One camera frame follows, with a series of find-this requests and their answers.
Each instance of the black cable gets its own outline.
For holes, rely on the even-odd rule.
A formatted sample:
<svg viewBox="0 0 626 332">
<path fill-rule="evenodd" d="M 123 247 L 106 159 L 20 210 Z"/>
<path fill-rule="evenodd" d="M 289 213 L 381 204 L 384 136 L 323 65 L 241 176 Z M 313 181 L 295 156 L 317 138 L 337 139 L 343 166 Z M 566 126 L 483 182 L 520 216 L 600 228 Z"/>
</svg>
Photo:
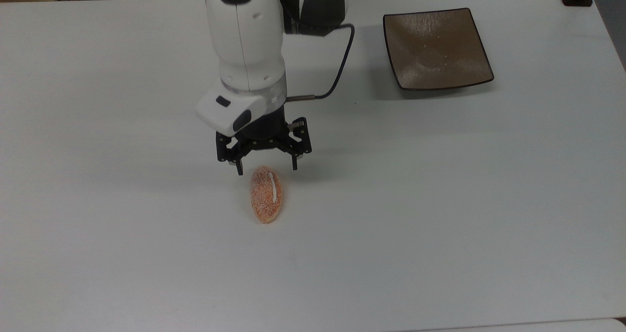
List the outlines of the black cable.
<svg viewBox="0 0 626 332">
<path fill-rule="evenodd" d="M 341 65 L 339 66 L 339 71 L 337 72 L 337 76 L 335 77 L 335 82 L 333 83 L 333 86 L 331 86 L 331 89 L 328 90 L 328 92 L 325 94 L 321 94 L 319 96 L 316 95 L 315 96 L 316 100 L 327 98 L 331 93 L 333 93 L 333 91 L 335 90 L 335 87 L 337 87 L 337 83 L 339 82 L 339 79 L 341 78 L 341 74 L 344 71 L 344 66 L 346 65 L 346 60 L 348 59 L 348 54 L 350 53 L 350 47 L 352 47 L 352 42 L 354 39 L 354 25 L 347 23 L 347 24 L 338 26 L 337 29 L 342 29 L 344 27 L 350 28 L 350 40 L 348 41 L 348 45 L 346 46 L 346 53 L 344 53 L 344 59 L 341 61 Z"/>
<path fill-rule="evenodd" d="M 307 24 L 306 22 L 302 22 L 300 19 L 298 19 L 297 16 L 294 16 L 293 13 L 291 12 L 291 10 L 289 9 L 288 6 L 285 5 L 285 0 L 279 0 L 280 1 L 280 5 L 286 10 L 287 14 L 291 17 L 291 19 L 295 20 L 295 22 L 304 25 L 304 26 L 308 26 L 308 27 L 312 27 L 313 29 L 316 29 L 319 27 L 317 26 L 313 26 L 310 24 Z M 329 27 L 323 27 L 322 29 L 331 29 L 331 30 L 335 30 L 335 29 L 343 29 L 345 27 L 349 27 L 350 28 L 350 40 L 348 40 L 348 45 L 346 46 L 346 53 L 344 53 L 344 59 L 341 61 L 341 65 L 339 66 L 339 70 L 337 72 L 337 76 L 335 77 L 335 82 L 333 82 L 333 86 L 331 86 L 331 89 L 329 89 L 325 94 L 321 94 L 321 95 L 307 95 L 308 96 L 312 96 L 315 100 L 321 100 L 322 98 L 327 98 L 328 96 L 330 96 L 331 93 L 333 93 L 333 91 L 335 90 L 335 87 L 337 87 L 337 84 L 339 82 L 339 79 L 341 78 L 341 74 L 344 71 L 344 67 L 346 66 L 346 61 L 348 59 L 348 54 L 350 54 L 350 48 L 352 47 L 352 42 L 354 40 L 354 25 L 350 24 L 350 23 L 346 23 L 346 24 L 342 24 L 339 26 L 329 26 Z M 297 101 L 299 100 L 299 97 L 304 97 L 304 96 L 296 96 L 295 98 L 291 98 L 291 100 L 293 101 Z"/>
</svg>

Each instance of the white slit on bread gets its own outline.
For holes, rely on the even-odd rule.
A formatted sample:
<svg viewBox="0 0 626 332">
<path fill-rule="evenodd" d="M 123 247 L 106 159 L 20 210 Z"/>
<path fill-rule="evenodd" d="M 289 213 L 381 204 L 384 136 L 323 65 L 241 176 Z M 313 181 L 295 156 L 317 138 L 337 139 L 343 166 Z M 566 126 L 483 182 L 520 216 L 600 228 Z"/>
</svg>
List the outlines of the white slit on bread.
<svg viewBox="0 0 626 332">
<path fill-rule="evenodd" d="M 262 166 L 252 173 L 250 184 L 252 209 L 261 223 L 272 222 L 280 210 L 282 203 L 282 187 L 276 172 Z"/>
</svg>

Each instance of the table surface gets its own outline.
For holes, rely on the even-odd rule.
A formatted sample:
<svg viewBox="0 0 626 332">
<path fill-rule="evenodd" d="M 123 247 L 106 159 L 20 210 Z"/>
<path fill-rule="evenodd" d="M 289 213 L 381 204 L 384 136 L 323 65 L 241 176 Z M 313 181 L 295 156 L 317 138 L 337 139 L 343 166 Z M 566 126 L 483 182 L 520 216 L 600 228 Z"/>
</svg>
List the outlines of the table surface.
<svg viewBox="0 0 626 332">
<path fill-rule="evenodd" d="M 390 332 L 626 315 L 626 74 L 596 7 L 349 0 L 313 153 L 215 159 L 203 0 L 0 6 L 0 321 L 29 331 Z M 382 16 L 469 7 L 495 79 L 398 89 Z M 287 36 L 321 93 L 347 32 Z M 279 218 L 255 220 L 275 168 Z"/>
<path fill-rule="evenodd" d="M 532 323 L 525 325 L 453 328 L 446 332 L 624 332 L 626 328 L 615 319 Z"/>
</svg>

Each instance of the brown plate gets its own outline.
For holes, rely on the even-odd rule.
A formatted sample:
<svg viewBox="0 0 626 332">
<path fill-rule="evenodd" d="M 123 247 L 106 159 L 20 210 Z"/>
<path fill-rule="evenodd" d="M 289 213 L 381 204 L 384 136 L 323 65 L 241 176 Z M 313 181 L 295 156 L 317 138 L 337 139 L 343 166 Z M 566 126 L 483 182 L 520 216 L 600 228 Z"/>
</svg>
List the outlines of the brown plate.
<svg viewBox="0 0 626 332">
<path fill-rule="evenodd" d="M 452 89 L 493 80 L 469 8 L 387 14 L 382 22 L 389 62 L 402 89 Z"/>
</svg>

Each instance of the orange bread roll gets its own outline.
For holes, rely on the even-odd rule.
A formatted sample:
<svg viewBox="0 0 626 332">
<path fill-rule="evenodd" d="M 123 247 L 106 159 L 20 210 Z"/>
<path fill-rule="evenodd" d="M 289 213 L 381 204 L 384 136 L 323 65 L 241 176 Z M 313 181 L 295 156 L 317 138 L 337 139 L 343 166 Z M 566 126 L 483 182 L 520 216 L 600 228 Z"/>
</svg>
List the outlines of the orange bread roll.
<svg viewBox="0 0 626 332">
<path fill-rule="evenodd" d="M 267 166 L 254 170 L 250 195 L 252 209 L 261 223 L 272 222 L 282 203 L 282 187 L 276 172 Z"/>
</svg>

